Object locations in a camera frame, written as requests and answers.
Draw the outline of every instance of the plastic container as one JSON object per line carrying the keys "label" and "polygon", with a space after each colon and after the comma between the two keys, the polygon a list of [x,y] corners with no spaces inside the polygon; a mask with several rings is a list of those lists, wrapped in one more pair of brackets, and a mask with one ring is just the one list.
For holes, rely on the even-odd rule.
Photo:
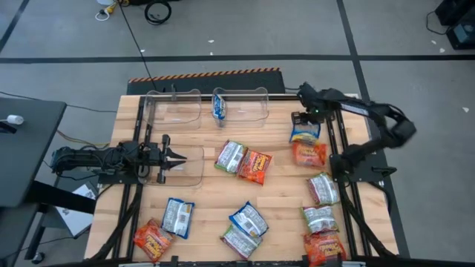
{"label": "plastic container", "polygon": [[266,88],[255,90],[226,90],[215,88],[215,95],[220,96],[226,106],[224,119],[214,118],[218,127],[226,128],[260,128],[269,116],[269,94]]}
{"label": "plastic container", "polygon": [[201,186],[203,181],[203,169],[204,169],[204,149],[202,146],[192,146],[192,145],[170,145],[170,149],[181,156],[185,156],[184,159],[186,162],[178,166],[173,167],[168,171],[164,171],[166,180],[164,184],[157,182],[158,173],[160,167],[151,167],[148,175],[145,175],[143,172],[140,173],[140,176],[146,176],[140,179],[140,182],[146,185],[156,185],[156,186],[176,186],[176,187],[191,187],[198,188]]}
{"label": "plastic container", "polygon": [[145,96],[144,121],[156,131],[196,130],[201,125],[201,93],[161,93]]}

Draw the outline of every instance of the black table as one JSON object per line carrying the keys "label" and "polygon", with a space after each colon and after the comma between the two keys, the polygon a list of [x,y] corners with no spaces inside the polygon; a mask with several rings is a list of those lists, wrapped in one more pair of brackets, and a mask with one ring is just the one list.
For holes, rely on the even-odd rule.
{"label": "black table", "polygon": [[[15,133],[0,133],[0,259],[22,247],[36,212],[47,205],[94,212],[93,200],[34,180],[65,109],[64,102],[0,98],[0,119],[24,118],[13,125]],[[8,257],[7,266],[17,257]]]}

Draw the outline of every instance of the blue snack bag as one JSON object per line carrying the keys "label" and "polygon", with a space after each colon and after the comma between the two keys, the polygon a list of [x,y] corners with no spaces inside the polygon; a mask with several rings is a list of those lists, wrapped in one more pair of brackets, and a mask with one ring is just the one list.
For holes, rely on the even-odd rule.
{"label": "blue snack bag", "polygon": [[267,232],[269,226],[259,212],[248,201],[244,207],[240,208],[229,219],[241,231],[251,237],[262,237]]}
{"label": "blue snack bag", "polygon": [[294,125],[289,142],[305,142],[315,144],[320,137],[320,123],[307,125]]}
{"label": "blue snack bag", "polygon": [[193,202],[184,202],[173,197],[168,198],[161,228],[187,239],[193,208]]}
{"label": "blue snack bag", "polygon": [[213,95],[213,117],[215,119],[224,119],[226,117],[226,103],[221,96]]}

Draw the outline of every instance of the concrete floor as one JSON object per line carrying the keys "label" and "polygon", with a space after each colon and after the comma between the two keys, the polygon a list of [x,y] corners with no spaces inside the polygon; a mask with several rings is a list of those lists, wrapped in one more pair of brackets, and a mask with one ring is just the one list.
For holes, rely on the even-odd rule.
{"label": "concrete floor", "polygon": [[[455,51],[445,36],[426,31],[425,15],[440,0],[343,2],[359,55],[474,53]],[[20,4],[0,1],[0,36]],[[146,56],[350,55],[337,0],[182,0],[171,6],[170,20],[159,27],[146,23],[140,7],[125,8]],[[138,56],[120,11],[97,22],[99,8],[94,0],[30,0],[0,59]],[[431,21],[443,29],[435,17]],[[475,262],[475,62],[374,61],[361,66],[371,99],[399,106],[418,129],[403,149],[386,150],[388,164],[398,168],[392,180],[411,257]],[[316,88],[360,93],[351,61],[151,62],[148,67],[153,76],[281,67],[289,88],[308,81]],[[0,64],[3,91],[99,109],[116,109],[128,79],[141,76],[147,76],[142,63]],[[113,114],[68,108],[59,129],[107,142],[113,126]],[[63,145],[71,144],[55,137],[50,152]],[[43,166],[38,179],[52,182],[53,175]],[[47,230],[43,240],[67,235]],[[81,260],[86,242],[87,235],[43,245],[44,265]],[[21,258],[17,266],[30,266]]]}

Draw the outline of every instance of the orange warning stripe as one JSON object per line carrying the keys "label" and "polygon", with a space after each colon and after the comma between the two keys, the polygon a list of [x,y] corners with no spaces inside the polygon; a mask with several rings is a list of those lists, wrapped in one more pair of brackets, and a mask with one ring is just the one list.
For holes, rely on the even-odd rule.
{"label": "orange warning stripe", "polygon": [[184,78],[196,78],[196,77],[209,77],[209,76],[219,76],[219,75],[231,75],[231,74],[242,74],[242,73],[259,73],[267,71],[279,71],[279,67],[257,67],[250,70],[228,70],[228,71],[215,71],[208,73],[189,73],[189,74],[179,74],[179,75],[167,75],[167,76],[158,76],[152,79],[150,78],[132,78],[128,80],[128,83],[132,82],[150,82],[151,80],[166,80],[166,79],[184,79]]}

